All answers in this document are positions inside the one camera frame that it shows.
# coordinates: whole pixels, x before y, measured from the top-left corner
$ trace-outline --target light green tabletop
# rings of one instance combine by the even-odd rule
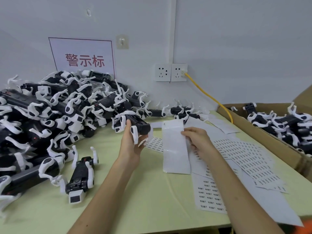
[[[211,113],[229,123],[216,112]],[[146,121],[162,120],[154,118]],[[244,141],[257,143],[244,132],[236,135]],[[161,130],[155,129],[154,136],[161,137]],[[67,195],[60,194],[59,188],[45,181],[10,204],[6,209],[7,219],[0,220],[0,233],[66,233],[90,202],[117,158],[121,137],[122,133],[115,133],[111,126],[107,126],[98,129],[94,137],[76,143],[79,158],[92,156],[90,146],[93,146],[100,163],[95,168],[95,187],[88,191],[83,203],[69,205]],[[276,172],[287,182],[289,194],[284,196],[290,206],[299,216],[312,216],[312,184],[279,158],[273,157]],[[72,172],[69,162],[63,174],[69,180]],[[112,233],[149,233],[229,224],[227,215],[195,207],[190,175],[164,173],[162,154],[144,149],[140,165],[126,188]]]

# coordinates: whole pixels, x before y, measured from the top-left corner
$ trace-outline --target yellow power cord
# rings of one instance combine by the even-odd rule
[[[187,72],[185,72],[185,75],[193,82],[193,84],[205,95],[207,95],[209,98],[211,98],[213,101],[215,101],[217,104],[220,105],[220,107],[222,107],[226,112],[227,114],[229,115],[230,119],[231,119],[231,123],[233,124],[233,118],[229,112],[229,110],[223,106],[221,103],[219,103],[214,97],[210,96],[209,94],[207,94],[190,76]]]

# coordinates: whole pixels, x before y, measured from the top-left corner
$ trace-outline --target wall socket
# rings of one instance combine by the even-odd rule
[[[171,64],[155,64],[155,81],[170,81]]]
[[[188,71],[187,64],[172,64],[171,65],[171,82],[186,81],[185,72]]]

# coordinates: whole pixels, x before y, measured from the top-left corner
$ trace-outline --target white wall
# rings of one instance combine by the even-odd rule
[[[312,0],[177,0],[174,63],[222,103],[290,102],[312,84]]]
[[[37,81],[54,71],[48,37],[114,40],[127,34],[129,50],[114,49],[120,82],[149,93],[154,105],[173,104],[173,98],[209,105],[189,81],[152,81],[153,64],[168,59],[168,4],[169,0],[1,0],[0,84],[15,74]],[[311,4],[177,0],[174,63],[188,63],[189,74],[222,103],[291,101],[312,83]]]

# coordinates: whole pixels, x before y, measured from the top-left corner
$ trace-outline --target sign with red text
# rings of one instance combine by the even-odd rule
[[[115,75],[110,40],[49,38],[57,70],[94,70]]]

